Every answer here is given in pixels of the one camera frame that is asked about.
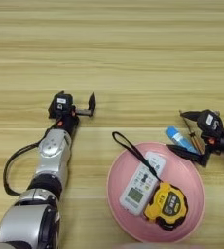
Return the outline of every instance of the wooden table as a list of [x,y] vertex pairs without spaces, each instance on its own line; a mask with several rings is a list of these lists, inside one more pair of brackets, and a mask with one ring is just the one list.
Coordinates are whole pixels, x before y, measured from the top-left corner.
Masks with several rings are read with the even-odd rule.
[[[168,125],[187,133],[179,109],[219,110],[224,120],[224,1],[0,0],[0,220],[15,201],[3,190],[4,163],[41,138],[60,90],[84,108],[93,91],[97,98],[73,145],[62,248],[135,242],[106,202],[108,170],[122,151],[111,131],[167,143]],[[37,163],[36,151],[19,158],[12,186],[24,190]],[[224,248],[224,155],[198,170],[205,216],[184,243]]]

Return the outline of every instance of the yellow tape measure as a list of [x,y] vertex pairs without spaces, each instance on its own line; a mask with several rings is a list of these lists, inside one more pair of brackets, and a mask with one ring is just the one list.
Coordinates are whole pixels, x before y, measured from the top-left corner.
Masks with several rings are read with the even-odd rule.
[[186,196],[170,183],[161,182],[144,214],[164,230],[172,231],[181,225],[188,211]]

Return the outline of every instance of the black lanyard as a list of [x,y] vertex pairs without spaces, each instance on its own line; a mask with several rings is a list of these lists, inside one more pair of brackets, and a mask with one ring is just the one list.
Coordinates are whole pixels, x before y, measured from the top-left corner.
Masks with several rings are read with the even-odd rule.
[[[129,145],[126,145],[122,142],[120,142],[117,138],[116,135],[121,136]],[[140,160],[144,165],[146,165],[149,169],[149,171],[153,174],[153,176],[155,176],[160,182],[162,182],[162,180],[159,178],[159,176],[157,175],[155,169],[150,165],[150,163],[148,162],[148,160],[139,152],[139,150],[120,132],[118,131],[114,131],[112,132],[112,136],[114,138],[114,140],[122,145],[126,150],[128,150],[131,154],[133,154],[138,160]]]

